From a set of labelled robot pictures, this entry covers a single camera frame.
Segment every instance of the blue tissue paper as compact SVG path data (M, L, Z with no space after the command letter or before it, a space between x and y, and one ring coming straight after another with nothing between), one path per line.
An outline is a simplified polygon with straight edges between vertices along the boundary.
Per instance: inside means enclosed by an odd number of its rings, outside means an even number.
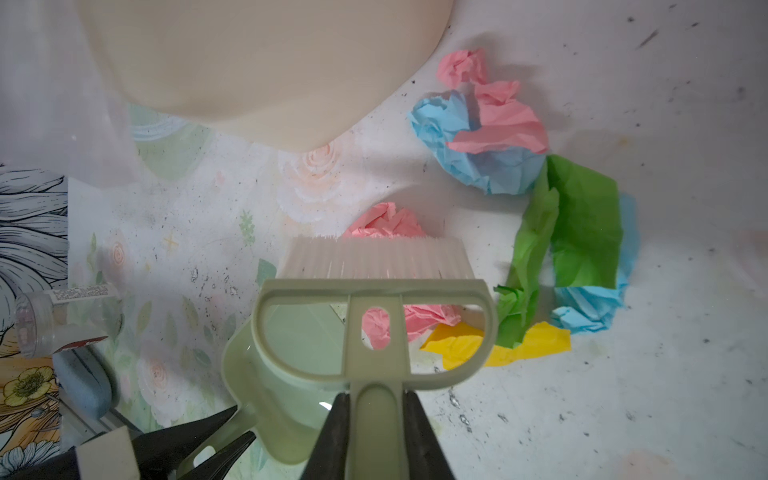
M574 334L611 328L616 309L624 307L624 291L629 286L629 277L640 252L640 234L637 231L637 206L634 198L622 194L619 204L624 236L621 240L616 288L581 286L554 289L555 299L560 306L552 311L551 318L556 326L569 329Z
M546 160L544 155L523 147L480 154L464 154L448 148L445 142L453 141L457 132L478 126L469 118L466 98L455 90L447 98L438 96L419 101L408 119L416 136L432 151L443 170L464 185L477 187L486 194L527 192Z

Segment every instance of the white surface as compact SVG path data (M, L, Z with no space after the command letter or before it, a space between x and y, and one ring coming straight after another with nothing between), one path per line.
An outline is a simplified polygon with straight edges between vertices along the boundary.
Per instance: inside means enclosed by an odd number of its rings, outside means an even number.
M78 470L82 480L138 480L139 468L127 427L105 433L78 446Z
M503 281L527 200L463 187L405 120L426 92L445 90L434 77L444 54L485 46L491 79L522 81L520 99L540 115L552 150L637 198L643 246L631 310L611 330L574 338L571 353L483 369L455 387L455 402L421 394L456 478L764 478L766 304L732 280L724 247L736 230L768 230L766 18L762 0L459 0L415 84L343 144L350 161L332 182L343 190L297 200L300 188L280 174L291 161L284 154L218 136L176 184L149 173L140 186L103 193L72 182L71 262L79 256L83 268L91 231L122 229L136 270L151 266L136 296L154 299L160 326L147 332L161 332L164 299L187 295L198 308L226 310L220 318L246 313L259 257L276 262L285 238L341 233L371 204L393 200L427 233L462 238L478 278ZM254 216L251 247L238 232L243 208ZM177 250L162 247L169 228ZM217 292L200 280L221 285L225 269L238 296L204 303ZM551 291L542 297L544 314ZM200 338L180 334L214 358L221 345ZM217 409L227 404L222 391ZM267 465L264 478L284 473Z

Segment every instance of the debris speck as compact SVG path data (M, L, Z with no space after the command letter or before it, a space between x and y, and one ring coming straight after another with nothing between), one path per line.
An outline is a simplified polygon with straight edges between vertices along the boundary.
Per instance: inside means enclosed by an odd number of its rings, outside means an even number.
M645 40L643 40L643 41L642 41L642 42L641 42L641 43L640 43L640 44L637 46L637 48L635 48L635 50L640 50L640 49L641 49L641 48L643 48L645 45L648 45L648 42L649 42L649 41L651 41L651 40L653 40L654 38L656 38L656 35L659 35L659 30L658 30L658 28L657 28L656 30L653 30L653 31L650 33L650 35L648 35L648 38L646 38Z
M451 405L453 405L457 409L460 409L462 407L462 404L458 402L458 399L456 398L456 395L453 392L453 388L448 389L448 400L450 400Z
M472 427L469 425L469 420L467 420L466 415L459 415L458 419L461 420L462 423L467 426L467 432L472 433Z

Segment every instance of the white table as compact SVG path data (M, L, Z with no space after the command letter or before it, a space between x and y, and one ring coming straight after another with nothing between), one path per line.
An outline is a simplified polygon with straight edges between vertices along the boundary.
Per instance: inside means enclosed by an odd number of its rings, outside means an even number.
M503 281L527 199L462 186L405 119L427 92L445 90L434 76L443 55L483 46L492 80L522 82L520 99L555 153L637 198L643 246L631 310L611 330L574 337L571 353L483 369L455 387L458 403L448 392L421 395L456 477L763 478L766 304L732 279L725 249L736 230L768 229L767 15L758 0L457 0L415 83L338 141L343 168L319 190L280 173L296 156L219 134L175 182L149 171L110 190L73 180L71 280L94 280L92 234L97 250L115 240L125 249L121 335L134 338L102 346L124 391L119 409L152 429L230 405L220 353L227 319L240 324L250 311L259 258L277 263L283 239L299 233L340 234L376 202L415 211L431 235L462 238L475 275ZM296 194L339 182L323 202ZM241 233L244 210L253 244ZM551 289L542 296L544 315ZM233 478L298 476L251 450Z

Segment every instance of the dustpan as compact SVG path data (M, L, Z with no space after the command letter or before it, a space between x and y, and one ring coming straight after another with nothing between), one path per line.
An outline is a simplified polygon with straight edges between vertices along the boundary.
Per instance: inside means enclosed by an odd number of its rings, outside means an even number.
M319 375L339 373L344 325L329 304L280 305L265 317L264 334L284 362ZM252 323L249 318L235 332L222 358L237 412L181 463L178 475L190 471L207 446L219 452L249 430L278 462L295 465L310 456L336 392L292 386L276 376L257 355Z

